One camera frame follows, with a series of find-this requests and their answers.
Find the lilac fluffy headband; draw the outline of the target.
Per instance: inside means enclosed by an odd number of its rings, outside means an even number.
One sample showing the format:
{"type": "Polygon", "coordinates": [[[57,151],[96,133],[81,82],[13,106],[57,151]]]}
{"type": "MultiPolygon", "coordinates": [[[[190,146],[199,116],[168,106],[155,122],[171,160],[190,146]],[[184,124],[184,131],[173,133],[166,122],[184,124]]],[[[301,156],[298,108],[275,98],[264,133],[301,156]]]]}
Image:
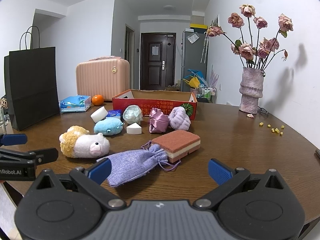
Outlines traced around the lilac fluffy headband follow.
{"type": "Polygon", "coordinates": [[[179,106],[172,109],[169,114],[169,125],[174,130],[189,130],[191,121],[186,114],[185,108],[179,106]]]}

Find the white round sponge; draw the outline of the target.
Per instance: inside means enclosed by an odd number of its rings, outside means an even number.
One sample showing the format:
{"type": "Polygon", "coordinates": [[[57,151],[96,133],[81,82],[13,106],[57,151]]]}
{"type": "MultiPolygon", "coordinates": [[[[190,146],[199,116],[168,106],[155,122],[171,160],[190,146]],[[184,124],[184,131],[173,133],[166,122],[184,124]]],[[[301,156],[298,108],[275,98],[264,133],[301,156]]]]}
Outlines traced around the white round sponge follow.
{"type": "Polygon", "coordinates": [[[91,114],[91,119],[97,123],[101,120],[104,120],[106,118],[106,116],[108,115],[108,111],[106,110],[106,108],[104,106],[101,106],[100,108],[98,108],[96,111],[94,111],[91,114]]]}

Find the dried pink roses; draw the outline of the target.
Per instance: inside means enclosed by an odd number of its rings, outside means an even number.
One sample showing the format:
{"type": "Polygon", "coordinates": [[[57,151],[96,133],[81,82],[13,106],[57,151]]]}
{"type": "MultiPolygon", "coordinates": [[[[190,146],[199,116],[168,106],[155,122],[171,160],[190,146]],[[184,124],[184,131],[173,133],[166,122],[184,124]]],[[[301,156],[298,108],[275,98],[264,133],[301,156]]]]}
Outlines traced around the dried pink roses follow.
{"type": "Polygon", "coordinates": [[[240,12],[233,12],[227,22],[232,28],[240,31],[240,37],[232,40],[223,28],[217,24],[211,24],[206,30],[206,38],[223,36],[231,43],[231,51],[240,58],[245,68],[258,69],[265,72],[272,60],[283,53],[282,60],[286,61],[288,52],[280,49],[278,36],[287,38],[288,32],[293,31],[291,18],[281,14],[278,17],[278,30],[273,38],[265,38],[260,35],[262,29],[268,27],[268,22],[256,15],[255,7],[250,4],[242,4],[240,12]]]}

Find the grey refrigerator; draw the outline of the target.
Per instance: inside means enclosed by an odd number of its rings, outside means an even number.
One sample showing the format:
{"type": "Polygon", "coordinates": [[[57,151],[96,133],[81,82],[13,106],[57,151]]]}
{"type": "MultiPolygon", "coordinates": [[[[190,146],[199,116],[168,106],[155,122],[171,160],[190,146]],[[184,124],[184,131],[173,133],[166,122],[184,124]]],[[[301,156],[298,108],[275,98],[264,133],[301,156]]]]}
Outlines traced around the grey refrigerator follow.
{"type": "Polygon", "coordinates": [[[189,92],[190,87],[183,79],[190,80],[190,75],[200,72],[206,79],[207,63],[204,62],[205,29],[196,28],[193,31],[185,30],[182,34],[182,63],[181,63],[181,91],[189,92]]]}

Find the purple linen drawstring pouch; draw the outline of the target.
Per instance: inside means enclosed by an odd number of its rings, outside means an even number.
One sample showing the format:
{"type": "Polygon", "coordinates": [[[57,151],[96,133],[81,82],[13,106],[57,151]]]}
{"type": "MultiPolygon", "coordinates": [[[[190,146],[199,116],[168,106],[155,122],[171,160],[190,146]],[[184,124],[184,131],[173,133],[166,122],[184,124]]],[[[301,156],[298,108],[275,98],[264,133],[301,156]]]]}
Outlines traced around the purple linen drawstring pouch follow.
{"type": "Polygon", "coordinates": [[[172,171],[178,165],[169,163],[165,149],[158,144],[148,142],[138,150],[119,152],[106,157],[111,162],[111,172],[107,177],[111,187],[118,187],[149,173],[156,166],[165,171],[172,171]]]}

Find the pink ribbed suitcase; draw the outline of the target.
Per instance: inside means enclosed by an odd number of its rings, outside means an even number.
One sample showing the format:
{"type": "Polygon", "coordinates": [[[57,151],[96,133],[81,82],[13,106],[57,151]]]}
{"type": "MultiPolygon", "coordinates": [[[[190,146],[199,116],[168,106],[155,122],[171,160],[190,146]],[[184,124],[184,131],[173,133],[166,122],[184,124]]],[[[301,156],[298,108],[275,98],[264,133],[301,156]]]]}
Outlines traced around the pink ribbed suitcase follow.
{"type": "Polygon", "coordinates": [[[106,101],[130,88],[130,63],[117,56],[91,59],[75,69],[79,95],[102,95],[106,101]]]}

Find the red cardboard box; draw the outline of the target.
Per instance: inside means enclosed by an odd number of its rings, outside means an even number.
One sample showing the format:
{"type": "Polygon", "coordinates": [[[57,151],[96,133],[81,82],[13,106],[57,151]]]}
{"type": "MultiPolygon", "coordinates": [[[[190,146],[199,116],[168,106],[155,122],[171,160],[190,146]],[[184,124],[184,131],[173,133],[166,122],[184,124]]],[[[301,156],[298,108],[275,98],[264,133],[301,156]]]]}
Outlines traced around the red cardboard box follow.
{"type": "Polygon", "coordinates": [[[197,110],[197,98],[191,92],[168,90],[128,89],[112,98],[114,110],[122,112],[128,106],[137,105],[144,116],[148,116],[152,108],[160,109],[169,115],[174,107],[183,107],[190,120],[194,120],[197,110]]]}

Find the blue tissue package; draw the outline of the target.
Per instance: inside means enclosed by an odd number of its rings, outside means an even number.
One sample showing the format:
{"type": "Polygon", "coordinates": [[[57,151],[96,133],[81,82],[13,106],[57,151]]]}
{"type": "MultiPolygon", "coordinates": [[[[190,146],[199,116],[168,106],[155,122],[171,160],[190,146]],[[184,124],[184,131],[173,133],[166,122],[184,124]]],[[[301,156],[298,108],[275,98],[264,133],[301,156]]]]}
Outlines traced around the blue tissue package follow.
{"type": "Polygon", "coordinates": [[[87,95],[69,96],[60,101],[61,113],[86,112],[91,106],[91,97],[87,95]]]}

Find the black paper bag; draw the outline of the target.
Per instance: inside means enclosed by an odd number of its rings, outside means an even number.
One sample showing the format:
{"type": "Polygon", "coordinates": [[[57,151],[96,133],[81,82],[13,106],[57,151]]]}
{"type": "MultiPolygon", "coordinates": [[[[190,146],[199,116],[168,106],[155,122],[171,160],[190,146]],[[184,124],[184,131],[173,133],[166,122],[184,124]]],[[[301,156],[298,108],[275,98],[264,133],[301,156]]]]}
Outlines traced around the black paper bag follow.
{"type": "Polygon", "coordinates": [[[60,113],[55,47],[19,49],[4,58],[5,95],[14,129],[60,113]]]}

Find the blue tissue pocket pack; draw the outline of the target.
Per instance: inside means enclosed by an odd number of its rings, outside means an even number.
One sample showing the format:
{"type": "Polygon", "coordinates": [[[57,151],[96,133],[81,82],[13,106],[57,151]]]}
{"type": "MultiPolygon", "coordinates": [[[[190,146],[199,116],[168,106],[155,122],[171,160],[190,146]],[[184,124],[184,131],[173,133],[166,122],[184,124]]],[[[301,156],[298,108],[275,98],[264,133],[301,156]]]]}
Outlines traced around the blue tissue pocket pack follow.
{"type": "Polygon", "coordinates": [[[108,111],[108,114],[106,115],[106,118],[117,118],[117,119],[121,119],[121,110],[110,110],[108,111]]]}

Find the white triangular sponge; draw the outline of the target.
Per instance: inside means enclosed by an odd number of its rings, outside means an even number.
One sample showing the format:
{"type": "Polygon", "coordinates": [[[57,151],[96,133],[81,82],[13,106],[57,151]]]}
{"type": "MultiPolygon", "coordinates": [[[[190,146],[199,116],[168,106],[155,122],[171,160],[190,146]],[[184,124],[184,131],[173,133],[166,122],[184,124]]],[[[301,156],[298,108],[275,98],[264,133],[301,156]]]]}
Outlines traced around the white triangular sponge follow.
{"type": "Polygon", "coordinates": [[[142,134],[142,127],[138,123],[133,123],[126,127],[127,134],[138,135],[142,134]]]}

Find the yellow white hamster plush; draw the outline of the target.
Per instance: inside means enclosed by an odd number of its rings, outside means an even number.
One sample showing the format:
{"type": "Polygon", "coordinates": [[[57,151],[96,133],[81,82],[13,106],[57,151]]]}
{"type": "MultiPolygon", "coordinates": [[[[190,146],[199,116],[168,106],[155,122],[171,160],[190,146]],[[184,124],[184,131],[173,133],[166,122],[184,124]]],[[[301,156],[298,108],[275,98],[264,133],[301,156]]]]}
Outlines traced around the yellow white hamster plush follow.
{"type": "Polygon", "coordinates": [[[98,158],[107,155],[110,142],[103,133],[90,134],[81,126],[71,126],[59,136],[60,148],[68,158],[98,158]]]}

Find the iridescent white shower cap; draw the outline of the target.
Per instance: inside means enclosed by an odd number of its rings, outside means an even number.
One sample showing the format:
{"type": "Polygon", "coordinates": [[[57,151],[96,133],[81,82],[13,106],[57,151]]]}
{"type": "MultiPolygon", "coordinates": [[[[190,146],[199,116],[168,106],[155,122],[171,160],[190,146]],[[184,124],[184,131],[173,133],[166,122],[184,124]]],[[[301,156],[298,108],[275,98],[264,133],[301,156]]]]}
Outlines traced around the iridescent white shower cap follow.
{"type": "Polygon", "coordinates": [[[130,105],[128,106],[124,113],[123,113],[123,119],[129,124],[140,124],[143,120],[143,114],[142,110],[137,105],[130,105]]]}

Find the light blue plush toy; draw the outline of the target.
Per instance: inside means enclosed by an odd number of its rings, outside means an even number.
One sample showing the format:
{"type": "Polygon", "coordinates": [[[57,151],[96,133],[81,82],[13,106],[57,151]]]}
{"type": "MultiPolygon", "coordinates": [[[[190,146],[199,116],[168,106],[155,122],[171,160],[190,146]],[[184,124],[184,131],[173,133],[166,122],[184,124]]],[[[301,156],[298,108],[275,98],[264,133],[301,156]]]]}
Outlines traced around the light blue plush toy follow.
{"type": "Polygon", "coordinates": [[[117,135],[123,130],[124,123],[118,118],[107,118],[97,122],[94,133],[102,133],[104,136],[117,135]]]}

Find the brown layered sponge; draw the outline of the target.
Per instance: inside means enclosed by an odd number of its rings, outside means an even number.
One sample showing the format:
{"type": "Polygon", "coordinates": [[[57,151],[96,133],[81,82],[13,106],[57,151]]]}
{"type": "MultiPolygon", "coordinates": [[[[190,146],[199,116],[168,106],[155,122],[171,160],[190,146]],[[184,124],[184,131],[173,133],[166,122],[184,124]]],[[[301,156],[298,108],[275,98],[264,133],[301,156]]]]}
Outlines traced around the brown layered sponge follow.
{"type": "Polygon", "coordinates": [[[174,163],[198,150],[201,138],[188,131],[176,130],[152,139],[151,144],[157,144],[164,149],[167,153],[168,161],[174,163]]]}

